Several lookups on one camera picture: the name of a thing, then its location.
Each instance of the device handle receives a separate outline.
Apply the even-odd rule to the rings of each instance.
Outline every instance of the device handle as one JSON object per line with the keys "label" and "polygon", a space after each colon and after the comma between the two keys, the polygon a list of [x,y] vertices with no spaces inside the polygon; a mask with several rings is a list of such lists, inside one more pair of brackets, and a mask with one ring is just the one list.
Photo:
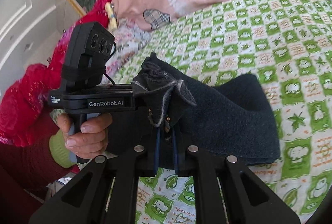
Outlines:
{"label": "device handle", "polygon": [[[81,125],[87,121],[88,119],[92,117],[99,116],[99,113],[89,113],[89,114],[69,114],[68,115],[72,120],[72,125],[70,127],[70,130],[68,132],[68,135],[74,135],[75,133],[81,132]],[[78,156],[76,156],[72,151],[69,153],[69,159],[72,162],[77,162],[80,164],[84,164],[89,162],[89,159],[83,159]]]}

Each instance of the green and white fabric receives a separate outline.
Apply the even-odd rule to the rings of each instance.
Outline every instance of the green and white fabric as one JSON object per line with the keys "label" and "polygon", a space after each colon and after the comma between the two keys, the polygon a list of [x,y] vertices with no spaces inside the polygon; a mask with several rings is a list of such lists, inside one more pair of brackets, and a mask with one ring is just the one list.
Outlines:
{"label": "green and white fabric", "polygon": [[[331,0],[215,4],[153,32],[114,80],[130,83],[152,51],[211,86],[257,75],[275,113],[282,153],[273,164],[251,169],[304,223],[332,183],[331,19]],[[192,178],[160,169],[155,178],[140,178],[138,189],[137,223],[195,222]]]}

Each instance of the black label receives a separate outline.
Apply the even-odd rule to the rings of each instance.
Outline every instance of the black label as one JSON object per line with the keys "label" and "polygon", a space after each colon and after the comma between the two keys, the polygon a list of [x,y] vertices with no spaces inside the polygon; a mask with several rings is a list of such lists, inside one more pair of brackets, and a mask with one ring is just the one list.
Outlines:
{"label": "black label", "polygon": [[125,101],[123,98],[105,98],[105,99],[88,99],[89,109],[93,109],[96,107],[124,107]]}

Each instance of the hand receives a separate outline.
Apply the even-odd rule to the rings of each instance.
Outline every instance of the hand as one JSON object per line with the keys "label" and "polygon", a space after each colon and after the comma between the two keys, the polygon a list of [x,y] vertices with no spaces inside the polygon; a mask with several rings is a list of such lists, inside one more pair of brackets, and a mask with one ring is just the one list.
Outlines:
{"label": "hand", "polygon": [[81,125],[81,132],[68,136],[71,126],[68,114],[58,117],[57,124],[63,132],[67,149],[83,159],[93,159],[102,154],[108,145],[107,127],[112,123],[112,116],[103,113]]}

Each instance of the metal screw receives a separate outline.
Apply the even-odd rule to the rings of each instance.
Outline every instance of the metal screw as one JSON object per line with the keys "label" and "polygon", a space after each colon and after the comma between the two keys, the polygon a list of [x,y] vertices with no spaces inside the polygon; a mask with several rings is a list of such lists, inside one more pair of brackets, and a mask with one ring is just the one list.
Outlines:
{"label": "metal screw", "polygon": [[95,162],[98,164],[104,163],[106,158],[103,155],[99,155],[95,158]]}
{"label": "metal screw", "polygon": [[134,150],[136,152],[143,152],[145,150],[144,146],[143,145],[136,145]]}
{"label": "metal screw", "polygon": [[188,151],[195,153],[198,151],[198,147],[196,145],[190,145],[188,146]]}
{"label": "metal screw", "polygon": [[234,156],[234,155],[229,155],[229,156],[227,157],[227,160],[228,160],[228,162],[236,163],[236,162],[237,162],[237,157]]}

